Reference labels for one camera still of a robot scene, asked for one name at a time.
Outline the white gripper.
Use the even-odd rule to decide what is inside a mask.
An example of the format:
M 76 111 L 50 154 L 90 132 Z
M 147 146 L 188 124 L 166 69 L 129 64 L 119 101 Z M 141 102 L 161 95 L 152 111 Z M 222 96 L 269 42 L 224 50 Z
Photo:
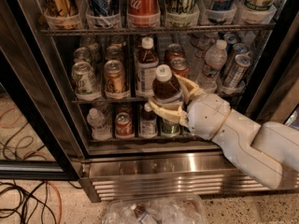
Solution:
M 180 125 L 189 123 L 191 133 L 211 140 L 231 113 L 230 104 L 215 93 L 205 93 L 186 77 L 176 75 L 176 78 L 183 92 L 183 100 L 188 105 L 187 112 L 180 105 L 175 109 L 159 106 L 153 97 L 149 98 L 149 106 L 162 119 Z

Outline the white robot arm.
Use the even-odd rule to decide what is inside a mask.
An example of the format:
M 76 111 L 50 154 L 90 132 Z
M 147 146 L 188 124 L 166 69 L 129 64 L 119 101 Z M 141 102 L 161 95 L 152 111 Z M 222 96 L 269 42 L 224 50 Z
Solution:
M 217 144 L 226 159 L 262 185 L 277 189 L 286 169 L 299 171 L 299 132 L 284 124 L 259 124 L 232 109 L 215 93 L 206 93 L 191 80 L 170 73 L 156 80 L 174 78 L 188 105 L 163 104 L 158 96 L 149 105 L 161 118 L 178 123 L 205 140 Z

